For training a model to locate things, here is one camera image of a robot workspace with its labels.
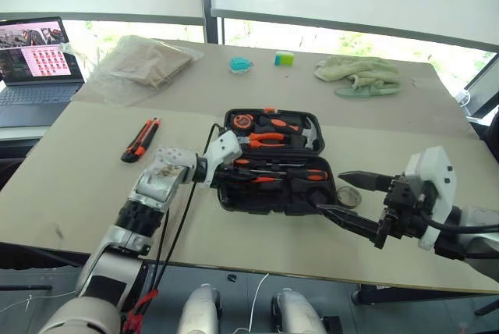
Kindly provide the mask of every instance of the black tool case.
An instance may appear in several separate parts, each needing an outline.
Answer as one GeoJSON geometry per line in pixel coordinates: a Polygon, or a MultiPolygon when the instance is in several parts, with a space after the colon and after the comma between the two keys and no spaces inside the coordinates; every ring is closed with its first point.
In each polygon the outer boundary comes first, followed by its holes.
{"type": "MultiPolygon", "coordinates": [[[[284,147],[247,147],[241,144],[242,156],[236,161],[251,162],[248,167],[235,162],[227,169],[252,169],[254,164],[259,166],[256,170],[273,172],[262,174],[262,176],[273,176],[282,180],[274,182],[233,182],[230,179],[221,179],[218,184],[218,199],[223,208],[228,211],[246,211],[253,214],[268,214],[270,211],[284,212],[286,215],[308,215],[317,214],[316,204],[336,204],[336,187],[333,180],[331,167],[319,153],[324,149],[325,143],[320,131],[319,121],[313,114],[306,112],[295,112],[288,110],[266,109],[233,109],[225,114],[224,127],[232,130],[238,137],[248,137],[251,133],[283,133],[285,140],[263,140],[269,144],[284,143],[284,147]],[[248,129],[241,130],[234,124],[234,118],[238,115],[247,115],[253,120],[253,125],[248,129]],[[289,125],[299,126],[306,129],[315,126],[317,137],[311,148],[306,147],[306,138],[297,134],[287,134],[282,128],[268,123],[269,119],[278,119],[289,125]],[[280,164],[295,164],[303,166],[285,166],[280,164]],[[296,177],[291,172],[293,169],[319,169],[326,172],[324,180],[308,180],[296,177]]],[[[313,172],[307,178],[317,179],[313,172]]]]}

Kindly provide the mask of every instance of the robotic arm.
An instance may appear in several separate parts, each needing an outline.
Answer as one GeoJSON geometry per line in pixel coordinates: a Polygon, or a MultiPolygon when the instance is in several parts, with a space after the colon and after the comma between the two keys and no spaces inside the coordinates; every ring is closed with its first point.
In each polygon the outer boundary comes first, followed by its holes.
{"type": "Polygon", "coordinates": [[[383,248],[388,235],[419,238],[419,246],[470,264],[499,280],[499,212],[457,208],[457,179],[442,147],[413,155],[399,176],[373,172],[344,172],[339,178],[353,186],[387,193],[378,222],[337,205],[318,205],[325,217],[383,248]]]}
{"type": "Polygon", "coordinates": [[[41,333],[118,333],[119,312],[128,311],[140,295],[153,235],[168,212],[179,185],[213,184],[221,164],[241,155],[232,131],[212,141],[203,157],[173,147],[156,151],[97,249],[87,260],[76,284],[77,298],[64,304],[41,333]]]}

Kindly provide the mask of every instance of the beige tabletop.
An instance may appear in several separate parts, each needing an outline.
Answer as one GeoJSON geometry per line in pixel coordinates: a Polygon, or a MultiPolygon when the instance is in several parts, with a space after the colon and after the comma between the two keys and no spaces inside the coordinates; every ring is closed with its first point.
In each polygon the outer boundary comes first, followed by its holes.
{"type": "MultiPolygon", "coordinates": [[[[0,241],[91,252],[152,161],[153,150],[172,145],[201,151],[214,120],[221,121],[188,112],[72,103],[0,191],[0,241]],[[154,115],[163,123],[150,150],[135,164],[121,162],[123,148],[154,115]]],[[[335,175],[351,169],[396,174],[411,154],[442,145],[457,172],[455,204],[499,209],[499,167],[482,141],[338,126],[323,126],[322,132],[327,146],[321,157],[335,175]]],[[[172,203],[163,256],[189,188],[182,186],[172,203]]],[[[377,219],[383,195],[362,195],[358,212],[377,219]]],[[[419,249],[417,240],[389,238],[378,250],[322,216],[230,212],[220,206],[215,190],[201,188],[172,261],[390,286],[499,290],[497,282],[468,265],[419,249]]]]}
{"type": "MultiPolygon", "coordinates": [[[[313,75],[315,65],[327,55],[295,52],[293,66],[274,66],[275,50],[172,41],[204,56],[181,72],[169,88],[136,106],[196,112],[223,117],[231,108],[274,107],[317,116],[321,125],[430,133],[477,138],[455,99],[447,92],[429,63],[391,61],[402,76],[402,91],[395,96],[344,99],[334,89],[347,80],[327,83],[313,75]],[[232,74],[231,58],[245,57],[254,67],[232,74]]],[[[84,86],[78,101],[103,101],[84,86]]]]}

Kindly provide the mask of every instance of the white cable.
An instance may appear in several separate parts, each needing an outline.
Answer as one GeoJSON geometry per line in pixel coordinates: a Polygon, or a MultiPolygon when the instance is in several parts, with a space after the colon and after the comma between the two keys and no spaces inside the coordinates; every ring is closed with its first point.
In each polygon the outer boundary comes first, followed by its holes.
{"type": "Polygon", "coordinates": [[[462,90],[462,92],[468,96],[468,98],[466,99],[466,102],[464,104],[460,104],[459,106],[462,108],[463,106],[467,106],[467,104],[469,104],[469,102],[471,101],[471,94],[467,91],[467,90],[462,90]]]}
{"type": "Polygon", "coordinates": [[[239,331],[241,331],[241,330],[246,330],[246,331],[248,331],[248,328],[237,328],[236,330],[234,330],[234,331],[232,332],[232,334],[236,334],[237,332],[239,332],[239,331]]]}
{"type": "Polygon", "coordinates": [[[255,310],[255,302],[257,301],[258,291],[260,290],[260,286],[262,286],[262,282],[269,276],[269,273],[264,275],[264,277],[258,283],[257,291],[255,292],[255,297],[253,298],[253,305],[251,306],[251,313],[249,314],[249,326],[248,332],[251,332],[251,326],[253,325],[253,311],[255,310]]]}
{"type": "MultiPolygon", "coordinates": [[[[71,294],[73,294],[73,293],[75,293],[75,291],[71,291],[70,293],[62,293],[62,294],[60,294],[60,295],[54,295],[53,297],[66,297],[66,296],[71,295],[71,294]]],[[[8,306],[7,306],[7,307],[5,307],[5,308],[0,309],[0,313],[3,313],[3,312],[5,312],[5,311],[9,310],[9,309],[10,309],[10,308],[12,308],[12,307],[15,307],[16,305],[29,303],[29,302],[31,302],[32,300],[36,300],[36,299],[51,299],[51,298],[52,298],[52,297],[31,297],[31,295],[30,295],[30,297],[26,298],[25,300],[18,301],[17,303],[10,304],[10,305],[8,305],[8,306]]]]}

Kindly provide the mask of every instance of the pliers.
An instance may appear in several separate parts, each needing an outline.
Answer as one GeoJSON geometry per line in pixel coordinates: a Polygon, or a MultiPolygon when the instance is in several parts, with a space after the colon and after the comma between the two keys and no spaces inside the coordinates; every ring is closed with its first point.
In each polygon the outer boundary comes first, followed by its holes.
{"type": "Polygon", "coordinates": [[[285,147],[287,144],[266,144],[261,143],[260,140],[279,140],[283,141],[285,135],[283,133],[251,133],[247,137],[238,137],[237,140],[240,144],[248,144],[249,148],[260,147],[285,147]]]}

